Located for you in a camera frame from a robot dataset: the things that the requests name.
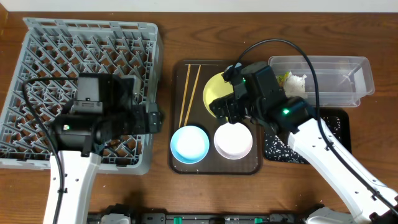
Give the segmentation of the white paper napkin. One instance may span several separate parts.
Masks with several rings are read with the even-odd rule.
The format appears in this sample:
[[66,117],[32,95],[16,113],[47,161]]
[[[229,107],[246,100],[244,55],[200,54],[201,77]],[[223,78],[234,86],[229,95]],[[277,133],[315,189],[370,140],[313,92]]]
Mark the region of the white paper napkin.
[[305,92],[306,75],[296,76],[292,72],[287,72],[282,78],[283,89],[287,97],[299,96],[304,99],[308,98]]

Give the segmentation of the white bowl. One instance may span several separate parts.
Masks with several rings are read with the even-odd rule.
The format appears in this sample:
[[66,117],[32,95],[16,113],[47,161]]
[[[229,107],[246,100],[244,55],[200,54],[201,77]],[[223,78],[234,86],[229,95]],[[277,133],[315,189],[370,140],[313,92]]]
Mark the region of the white bowl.
[[221,156],[229,160],[238,160],[249,154],[253,138],[245,125],[226,123],[216,130],[213,142]]

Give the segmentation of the rice grains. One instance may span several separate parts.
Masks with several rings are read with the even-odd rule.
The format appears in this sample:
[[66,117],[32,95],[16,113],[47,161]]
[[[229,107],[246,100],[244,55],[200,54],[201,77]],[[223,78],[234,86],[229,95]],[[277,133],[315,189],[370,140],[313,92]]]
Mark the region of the rice grains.
[[[335,138],[351,152],[349,121],[342,116],[324,116],[323,120]],[[277,136],[264,133],[264,157],[269,161],[309,164],[300,154],[285,145]]]

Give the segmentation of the green snack wrapper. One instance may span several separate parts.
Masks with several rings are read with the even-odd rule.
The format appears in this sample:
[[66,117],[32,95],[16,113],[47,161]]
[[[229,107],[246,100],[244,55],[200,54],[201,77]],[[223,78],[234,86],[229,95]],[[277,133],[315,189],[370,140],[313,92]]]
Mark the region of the green snack wrapper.
[[278,84],[279,84],[280,87],[284,87],[285,82],[286,82],[286,80],[288,79],[288,77],[289,77],[289,72],[286,72],[286,73],[283,74],[283,75],[278,75],[278,76],[277,76],[277,82],[278,82]]

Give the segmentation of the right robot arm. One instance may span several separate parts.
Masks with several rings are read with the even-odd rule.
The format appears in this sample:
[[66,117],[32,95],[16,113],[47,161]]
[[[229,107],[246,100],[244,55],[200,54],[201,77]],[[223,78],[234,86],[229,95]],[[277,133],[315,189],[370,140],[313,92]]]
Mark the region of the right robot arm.
[[231,124],[249,118],[273,134],[288,133],[287,144],[309,162],[342,199],[355,223],[397,223],[397,192],[373,176],[340,143],[317,108],[288,97],[271,66],[258,62],[229,66],[222,74],[232,93],[210,103],[218,119]]

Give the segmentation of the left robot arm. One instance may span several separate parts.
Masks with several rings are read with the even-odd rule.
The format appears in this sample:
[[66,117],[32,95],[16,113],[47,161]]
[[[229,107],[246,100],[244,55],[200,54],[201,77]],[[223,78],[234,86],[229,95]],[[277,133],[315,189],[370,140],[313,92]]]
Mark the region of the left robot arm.
[[81,73],[76,97],[49,127],[55,154],[44,223],[85,223],[106,142],[123,135],[155,134],[164,116],[156,103],[134,102],[134,75]]

